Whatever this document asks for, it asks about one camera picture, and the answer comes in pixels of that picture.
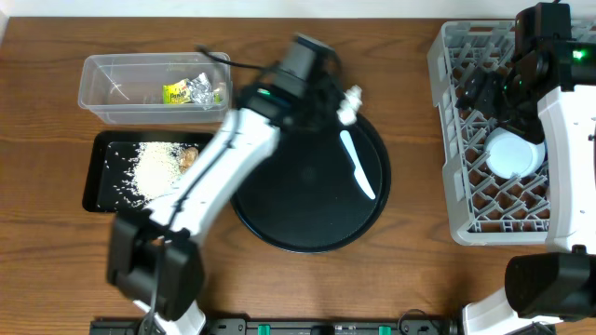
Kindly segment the brown food scrap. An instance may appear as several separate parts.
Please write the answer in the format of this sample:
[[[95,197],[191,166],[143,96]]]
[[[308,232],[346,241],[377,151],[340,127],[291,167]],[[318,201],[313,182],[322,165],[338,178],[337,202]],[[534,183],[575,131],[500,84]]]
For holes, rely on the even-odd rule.
[[[196,147],[189,147],[184,149],[179,156],[179,170],[184,173],[196,161],[199,151]]]

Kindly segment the light blue plastic spoon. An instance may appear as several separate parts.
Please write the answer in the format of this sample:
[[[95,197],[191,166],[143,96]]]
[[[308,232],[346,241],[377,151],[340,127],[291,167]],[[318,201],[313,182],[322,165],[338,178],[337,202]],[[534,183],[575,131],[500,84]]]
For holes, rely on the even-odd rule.
[[[345,151],[353,164],[353,176],[360,190],[371,200],[376,199],[376,193],[370,185],[367,175],[360,163],[357,150],[355,148],[353,139],[348,130],[340,132],[340,140],[344,145]]]

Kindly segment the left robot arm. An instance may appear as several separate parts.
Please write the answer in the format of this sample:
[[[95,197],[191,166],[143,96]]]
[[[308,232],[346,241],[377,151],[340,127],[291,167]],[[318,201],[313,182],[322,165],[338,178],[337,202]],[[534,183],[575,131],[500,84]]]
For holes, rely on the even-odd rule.
[[[136,334],[198,334],[196,297],[210,227],[239,185],[277,149],[283,132],[318,133],[356,121],[361,88],[344,89],[325,71],[267,69],[244,87],[193,165],[137,211],[115,215],[107,281],[144,312]]]

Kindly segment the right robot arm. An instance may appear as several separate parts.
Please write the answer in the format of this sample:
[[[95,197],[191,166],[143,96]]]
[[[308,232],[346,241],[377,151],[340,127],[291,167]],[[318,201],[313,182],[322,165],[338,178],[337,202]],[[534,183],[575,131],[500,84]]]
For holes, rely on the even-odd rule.
[[[462,334],[549,333],[595,316],[595,46],[572,36],[571,9],[538,3],[516,17],[513,67],[478,69],[456,105],[548,149],[547,250],[512,258],[505,286],[462,311]]]

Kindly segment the foil wrapper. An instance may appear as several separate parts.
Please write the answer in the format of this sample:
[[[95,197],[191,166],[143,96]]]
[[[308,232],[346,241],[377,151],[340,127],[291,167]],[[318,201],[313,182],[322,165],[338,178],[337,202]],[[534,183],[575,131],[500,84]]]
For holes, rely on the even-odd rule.
[[[223,101],[219,91],[212,86],[205,73],[189,80],[187,87],[190,91],[190,100],[195,104],[212,105],[220,104]]]

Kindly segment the white tissue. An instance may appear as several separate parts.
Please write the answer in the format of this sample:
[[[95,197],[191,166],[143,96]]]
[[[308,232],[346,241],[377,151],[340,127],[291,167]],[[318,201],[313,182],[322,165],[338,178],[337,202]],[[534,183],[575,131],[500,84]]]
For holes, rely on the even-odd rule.
[[[345,92],[345,98],[340,102],[336,112],[339,122],[344,126],[351,126],[357,121],[357,114],[362,104],[362,89],[353,86]]]

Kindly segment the white light-blue bowl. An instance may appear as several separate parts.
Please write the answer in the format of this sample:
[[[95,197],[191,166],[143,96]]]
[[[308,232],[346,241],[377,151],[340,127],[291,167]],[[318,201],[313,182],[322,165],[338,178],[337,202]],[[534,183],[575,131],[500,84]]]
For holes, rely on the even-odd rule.
[[[503,179],[527,177],[535,173],[546,156],[544,143],[534,144],[503,128],[492,131],[485,143],[487,167]]]

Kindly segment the green yellow wrapper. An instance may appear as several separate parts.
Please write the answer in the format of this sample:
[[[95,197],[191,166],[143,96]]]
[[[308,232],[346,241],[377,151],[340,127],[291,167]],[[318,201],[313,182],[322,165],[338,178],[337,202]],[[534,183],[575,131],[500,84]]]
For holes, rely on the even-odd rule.
[[[187,78],[181,81],[165,85],[162,87],[162,97],[164,104],[185,104],[191,102],[191,90],[188,86]]]

